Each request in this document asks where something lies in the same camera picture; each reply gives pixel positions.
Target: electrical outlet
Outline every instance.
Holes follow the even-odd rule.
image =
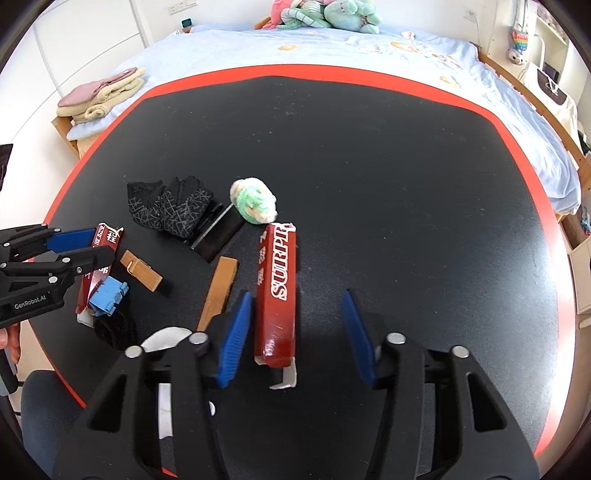
[[[170,7],[168,7],[168,14],[174,15],[186,10],[187,8],[194,7],[195,5],[197,5],[197,0],[181,0],[179,3],[170,5]]]
[[[466,8],[464,11],[464,18],[472,23],[476,23],[476,12]]]

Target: plush toy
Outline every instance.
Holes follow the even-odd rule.
[[[336,0],[324,9],[325,19],[335,28],[351,32],[378,34],[382,21],[375,5],[359,0]]]
[[[313,28],[332,28],[324,19],[324,4],[316,0],[294,0],[290,8],[281,12],[283,25],[279,30],[293,30],[303,26]]]
[[[230,187],[230,200],[247,222],[259,225],[277,218],[276,198],[261,180],[237,180]]]
[[[271,5],[271,18],[264,24],[264,26],[262,26],[262,28],[276,28],[277,25],[281,25],[281,12],[286,8],[291,7],[292,3],[293,0],[273,0],[273,4]]]

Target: light blue bedsheet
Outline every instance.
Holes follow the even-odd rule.
[[[146,67],[145,85],[105,118],[76,125],[68,138],[97,134],[148,89],[199,73],[277,63],[353,67],[432,85],[492,111],[525,152],[554,211],[572,213],[579,208],[579,178],[556,132],[507,82],[477,60],[476,49],[468,42],[422,32],[415,32],[415,40],[407,40],[400,35],[402,29],[366,35],[315,28],[211,28],[199,26],[191,34],[165,38],[123,62],[114,72]]]

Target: wooden clothespin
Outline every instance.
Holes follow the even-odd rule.
[[[120,262],[127,272],[142,282],[148,290],[156,291],[162,283],[162,276],[158,275],[146,262],[136,257],[129,250],[125,251]]]

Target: red wrapper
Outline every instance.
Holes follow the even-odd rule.
[[[291,223],[272,223],[260,241],[255,360],[271,368],[295,368],[295,232]]]
[[[109,245],[113,251],[117,251],[119,240],[121,239],[121,233],[123,229],[120,228],[115,230],[106,223],[99,223],[96,227],[95,237],[92,241],[92,247],[102,247],[103,245]],[[87,273],[82,277],[82,283],[80,290],[78,291],[78,303],[76,305],[76,313],[80,314],[88,306],[88,300],[92,297],[92,294],[96,291],[100,284],[103,283],[104,279],[109,276],[111,267],[101,268],[94,270],[94,272]]]

